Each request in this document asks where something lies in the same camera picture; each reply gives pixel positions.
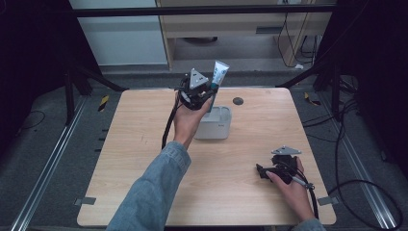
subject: tube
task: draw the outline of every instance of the tube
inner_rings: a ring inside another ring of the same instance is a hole
[[[222,81],[224,80],[225,74],[227,73],[229,69],[229,65],[216,61],[216,64],[214,66],[214,74],[213,74],[213,81],[211,82],[211,89],[215,90],[218,89],[219,86],[221,86]],[[210,109],[208,110],[207,113],[210,113],[211,110],[213,109],[214,101],[216,101],[216,96],[217,94],[214,95],[213,101],[211,102]]]

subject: denim sleeve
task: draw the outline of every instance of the denim sleeve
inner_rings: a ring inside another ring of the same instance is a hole
[[[191,159],[177,141],[169,142],[117,209],[107,230],[161,230]]]
[[[324,231],[326,230],[316,218],[300,222],[293,231]]]

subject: cabinet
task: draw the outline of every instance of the cabinet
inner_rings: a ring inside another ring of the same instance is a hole
[[[302,0],[301,4],[333,3],[333,0]],[[276,5],[277,0],[156,0],[158,7]],[[323,35],[331,13],[235,13],[204,15],[163,15],[167,61],[172,67],[178,38],[253,36],[272,34],[275,39],[287,22],[288,33],[282,32],[279,47],[286,64],[294,63],[294,55],[305,36]]]

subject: gray box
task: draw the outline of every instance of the gray box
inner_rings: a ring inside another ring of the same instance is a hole
[[[227,139],[231,125],[231,109],[226,106],[213,107],[198,125],[195,139]]]

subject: black pole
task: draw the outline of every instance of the black pole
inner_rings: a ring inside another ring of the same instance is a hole
[[[247,5],[247,6],[81,9],[71,11],[48,11],[47,13],[74,17],[107,17],[107,16],[231,14],[231,13],[325,13],[350,10],[353,10],[353,8],[351,8],[350,6],[339,6],[337,4],[309,4],[309,5]]]

